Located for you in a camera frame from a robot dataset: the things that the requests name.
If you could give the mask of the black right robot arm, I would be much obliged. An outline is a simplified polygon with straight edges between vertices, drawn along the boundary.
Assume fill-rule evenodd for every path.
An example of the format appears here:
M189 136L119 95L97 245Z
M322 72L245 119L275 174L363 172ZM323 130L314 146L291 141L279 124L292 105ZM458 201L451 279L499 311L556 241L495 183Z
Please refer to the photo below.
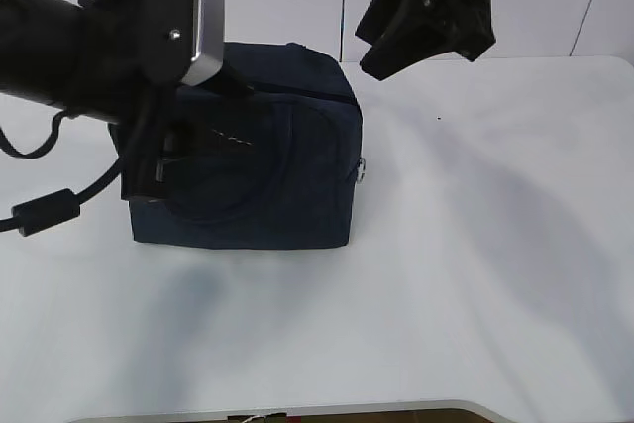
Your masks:
M356 36L370 45L361 69L377 80L446 53L475 61L496 42L491 0L371 0Z

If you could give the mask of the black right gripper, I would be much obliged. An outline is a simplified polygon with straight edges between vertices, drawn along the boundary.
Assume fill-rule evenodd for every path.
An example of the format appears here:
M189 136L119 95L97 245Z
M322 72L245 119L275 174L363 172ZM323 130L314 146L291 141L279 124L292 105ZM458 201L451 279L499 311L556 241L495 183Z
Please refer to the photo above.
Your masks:
M370 45L362 71L377 80L445 53L475 61L495 43L491 0L370 0L355 35Z

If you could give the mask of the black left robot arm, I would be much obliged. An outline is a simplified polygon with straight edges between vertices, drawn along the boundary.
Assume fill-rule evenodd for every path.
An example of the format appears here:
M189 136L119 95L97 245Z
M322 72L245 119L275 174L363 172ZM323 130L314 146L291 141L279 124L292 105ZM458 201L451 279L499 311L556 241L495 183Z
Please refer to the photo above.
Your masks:
M248 143L201 114L184 113L182 87L244 97L250 87L224 63L224 0L1 0L1 90L55 108L45 156L61 122L111 125L116 161L81 192L40 199L79 207L121 179L127 200L162 200L163 168Z

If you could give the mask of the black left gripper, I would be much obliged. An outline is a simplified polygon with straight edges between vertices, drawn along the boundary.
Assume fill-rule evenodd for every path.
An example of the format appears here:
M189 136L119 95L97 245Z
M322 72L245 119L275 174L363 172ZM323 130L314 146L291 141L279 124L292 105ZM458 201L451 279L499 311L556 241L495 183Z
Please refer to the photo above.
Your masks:
M79 202L91 200L116 177L122 179L125 200L165 200L170 192L161 176L166 138L168 160L252 149L252 142L202 123L170 125L181 83L153 84L143 75L142 0L78 1L82 18L78 108L108 122L118 154L106 172L79 192ZM197 88L226 98L255 94L227 61Z

